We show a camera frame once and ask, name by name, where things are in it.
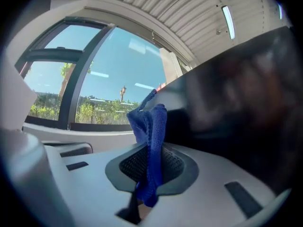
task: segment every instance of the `blue microfiber cloth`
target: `blue microfiber cloth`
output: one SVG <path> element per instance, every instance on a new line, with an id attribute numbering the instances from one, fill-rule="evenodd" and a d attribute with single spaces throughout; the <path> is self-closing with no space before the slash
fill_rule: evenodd
<path id="1" fill-rule="evenodd" d="M 147 142 L 147 174 L 137 184 L 137 198 L 148 207 L 157 202 L 156 190 L 163 184 L 161 171 L 161 147 L 165 136 L 167 111 L 163 104 L 158 104 L 150 111 L 142 111 L 146 103 L 157 91 L 154 89 L 142 101 L 141 105 L 127 114 L 138 143 Z"/>

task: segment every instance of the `dark window frame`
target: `dark window frame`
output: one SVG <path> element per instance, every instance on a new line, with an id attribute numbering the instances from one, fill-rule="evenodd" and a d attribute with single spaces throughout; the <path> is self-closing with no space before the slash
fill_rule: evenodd
<path id="1" fill-rule="evenodd" d="M 100 28 L 101 30 L 92 38 L 83 51 L 61 47 L 45 49 L 45 46 L 69 25 L 88 26 Z M 129 124 L 75 123 L 78 99 L 90 63 L 115 27 L 113 24 L 107 25 L 83 18 L 66 17 L 64 20 L 54 24 L 30 44 L 15 65 L 15 68 L 23 78 L 35 61 L 74 63 L 75 68 L 62 97 L 58 120 L 49 120 L 28 115 L 25 120 L 26 123 L 74 131 L 108 132 L 132 130 Z"/>

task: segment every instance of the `tree trunk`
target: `tree trunk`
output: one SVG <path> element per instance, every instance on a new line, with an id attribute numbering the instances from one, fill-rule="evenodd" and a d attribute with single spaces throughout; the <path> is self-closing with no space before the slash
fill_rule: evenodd
<path id="1" fill-rule="evenodd" d="M 60 89 L 60 92 L 59 92 L 59 97 L 61 97 L 61 98 L 63 97 L 63 93 L 66 89 L 66 85 L 67 85 L 68 81 L 71 78 L 71 73 L 74 70 L 75 65 L 76 64 L 72 64 L 71 67 L 68 69 L 67 73 L 65 74 L 65 77 L 64 77 L 63 82 L 61 84 L 61 89 Z"/>

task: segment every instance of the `perforated grille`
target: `perforated grille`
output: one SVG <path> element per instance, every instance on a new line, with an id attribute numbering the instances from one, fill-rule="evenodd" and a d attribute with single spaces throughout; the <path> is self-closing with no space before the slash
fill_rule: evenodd
<path id="1" fill-rule="evenodd" d="M 119 164 L 119 168 L 125 175 L 135 182 L 139 182 L 146 174 L 147 147 L 123 160 Z M 164 184 L 175 179 L 183 172 L 184 162 L 168 149 L 162 148 L 161 168 Z"/>

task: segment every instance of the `white ceiling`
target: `white ceiling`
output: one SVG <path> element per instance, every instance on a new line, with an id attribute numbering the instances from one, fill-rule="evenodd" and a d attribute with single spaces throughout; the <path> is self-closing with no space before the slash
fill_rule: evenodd
<path id="1" fill-rule="evenodd" d="M 189 51 L 188 61 L 197 63 L 256 37 L 269 30 L 288 25 L 285 17 L 279 19 L 274 0 L 118 0 L 125 6 L 140 9 L 161 22 Z M 222 6 L 229 6 L 235 39 L 229 37 Z"/>

